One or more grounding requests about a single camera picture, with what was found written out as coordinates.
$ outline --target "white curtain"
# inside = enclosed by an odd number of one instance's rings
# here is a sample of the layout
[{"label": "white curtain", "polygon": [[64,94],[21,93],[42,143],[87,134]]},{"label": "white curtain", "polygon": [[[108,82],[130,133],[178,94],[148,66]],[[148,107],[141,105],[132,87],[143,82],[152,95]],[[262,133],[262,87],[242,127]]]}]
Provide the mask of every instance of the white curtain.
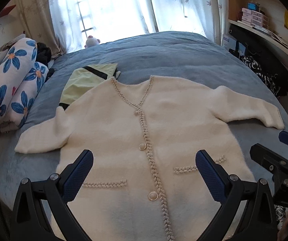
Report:
[{"label": "white curtain", "polygon": [[159,31],[195,32],[220,44],[226,0],[152,0],[152,4]]},{"label": "white curtain", "polygon": [[145,21],[148,9],[141,7],[145,0],[49,1],[55,33],[67,52],[84,48],[89,35],[106,43],[152,30]]},{"label": "white curtain", "polygon": [[55,34],[66,52],[156,31],[199,33],[220,44],[227,0],[49,0]]}]

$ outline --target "floral blanket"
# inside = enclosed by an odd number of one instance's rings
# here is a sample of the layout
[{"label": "floral blanket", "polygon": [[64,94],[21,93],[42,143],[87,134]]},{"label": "floral blanket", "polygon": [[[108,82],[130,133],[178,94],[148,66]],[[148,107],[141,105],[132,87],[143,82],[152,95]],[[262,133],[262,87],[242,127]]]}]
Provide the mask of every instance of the floral blanket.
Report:
[{"label": "floral blanket", "polygon": [[[32,104],[45,81],[48,69],[35,62],[36,55],[36,41],[22,38],[10,48],[0,65],[0,131],[2,132],[18,129],[24,124],[31,107],[28,106],[29,101],[26,103],[25,99],[28,97],[32,99]],[[16,103],[22,104],[23,108],[19,109]]]}]

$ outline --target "light green cloth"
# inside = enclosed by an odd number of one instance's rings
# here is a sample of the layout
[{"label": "light green cloth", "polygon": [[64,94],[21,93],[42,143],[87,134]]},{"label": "light green cloth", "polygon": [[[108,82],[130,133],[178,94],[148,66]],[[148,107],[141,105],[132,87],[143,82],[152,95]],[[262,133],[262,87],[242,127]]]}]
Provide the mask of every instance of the light green cloth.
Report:
[{"label": "light green cloth", "polygon": [[117,68],[117,63],[94,64],[74,70],[64,87],[59,103],[59,105],[64,109],[66,109],[68,105],[72,104],[85,92],[88,92],[91,88],[96,87],[98,84],[105,81],[104,78],[87,70],[87,67],[106,74],[107,78],[109,79],[114,75]]}]

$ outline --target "pink plush toy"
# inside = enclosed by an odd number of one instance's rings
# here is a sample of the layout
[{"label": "pink plush toy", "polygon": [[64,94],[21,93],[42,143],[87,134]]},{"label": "pink plush toy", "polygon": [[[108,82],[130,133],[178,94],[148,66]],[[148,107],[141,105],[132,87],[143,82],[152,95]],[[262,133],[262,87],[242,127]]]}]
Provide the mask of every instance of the pink plush toy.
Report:
[{"label": "pink plush toy", "polygon": [[89,47],[95,46],[95,45],[100,44],[100,43],[101,43],[100,39],[96,39],[95,37],[90,35],[90,36],[88,36],[88,39],[86,41],[85,48],[89,48]]}]

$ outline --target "bed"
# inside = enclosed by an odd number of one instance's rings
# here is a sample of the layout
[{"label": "bed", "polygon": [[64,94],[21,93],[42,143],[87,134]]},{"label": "bed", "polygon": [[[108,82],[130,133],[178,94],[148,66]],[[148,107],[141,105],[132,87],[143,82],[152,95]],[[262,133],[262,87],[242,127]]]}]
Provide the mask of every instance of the bed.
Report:
[{"label": "bed", "polygon": [[[13,208],[22,178],[47,179],[55,172],[60,158],[60,150],[29,155],[15,153],[21,133],[55,116],[62,90],[75,69],[101,63],[118,63],[121,71],[118,80],[124,84],[141,83],[150,75],[177,76],[213,89],[224,85],[261,98],[279,108],[288,131],[288,115],[262,81],[240,60],[201,35],[170,31],[101,44],[59,57],[53,65],[55,73],[39,92],[24,126],[0,134],[0,197],[9,208]],[[254,119],[231,122],[229,127],[254,177],[266,178],[272,190],[271,174],[250,159],[249,150],[253,144],[260,143],[288,159],[288,146],[278,141],[279,131],[266,128]]]}]

